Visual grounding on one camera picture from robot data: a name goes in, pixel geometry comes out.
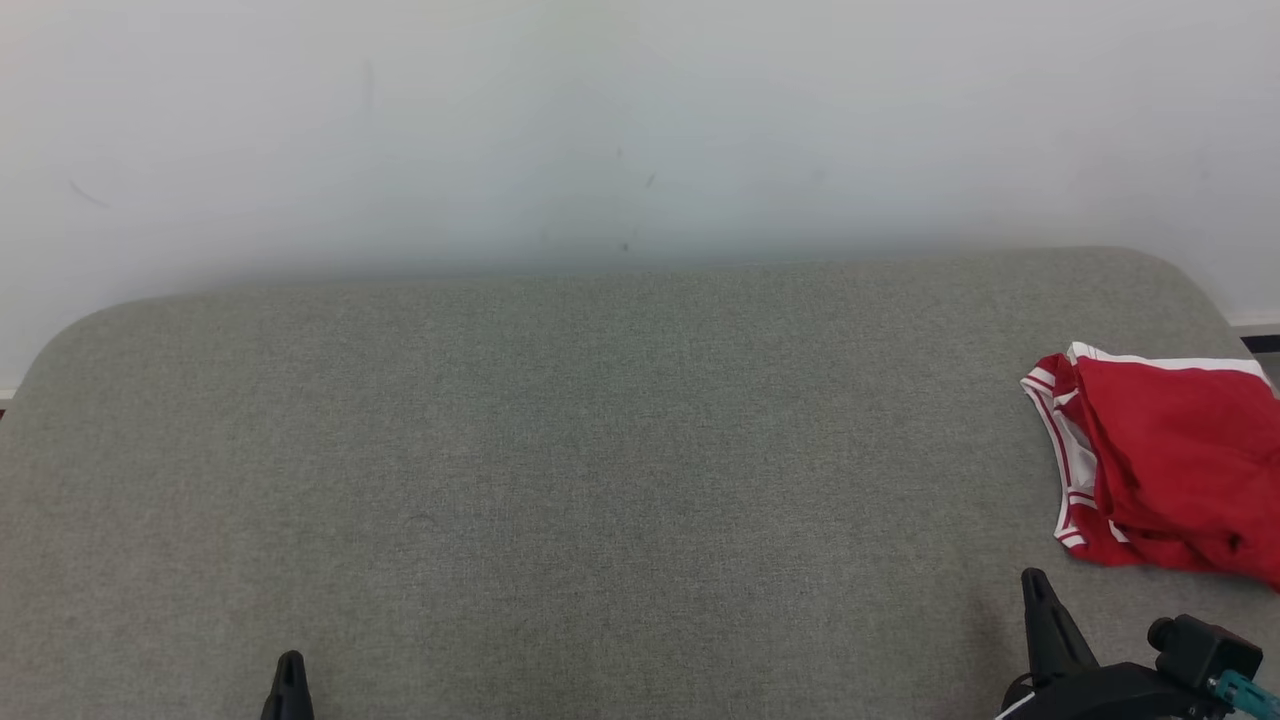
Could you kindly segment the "dark baseboard strip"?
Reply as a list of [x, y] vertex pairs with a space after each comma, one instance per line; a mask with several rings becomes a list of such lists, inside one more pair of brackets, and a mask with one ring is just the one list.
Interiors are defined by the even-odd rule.
[[1228, 323], [1251, 354], [1280, 354], [1280, 310], [1231, 314]]

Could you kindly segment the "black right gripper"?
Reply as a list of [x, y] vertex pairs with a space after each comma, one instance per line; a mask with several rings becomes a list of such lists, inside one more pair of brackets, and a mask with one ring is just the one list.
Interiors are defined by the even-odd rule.
[[1100, 667], [1046, 573], [1021, 571], [1029, 673], [1006, 691], [995, 720], [1224, 720], [1226, 703], [1151, 667]]

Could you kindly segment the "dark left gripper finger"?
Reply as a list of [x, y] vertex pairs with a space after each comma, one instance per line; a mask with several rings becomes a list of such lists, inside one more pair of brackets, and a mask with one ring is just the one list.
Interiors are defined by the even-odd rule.
[[297, 650], [276, 661], [271, 688], [262, 707], [262, 720], [315, 720], [305, 657]]

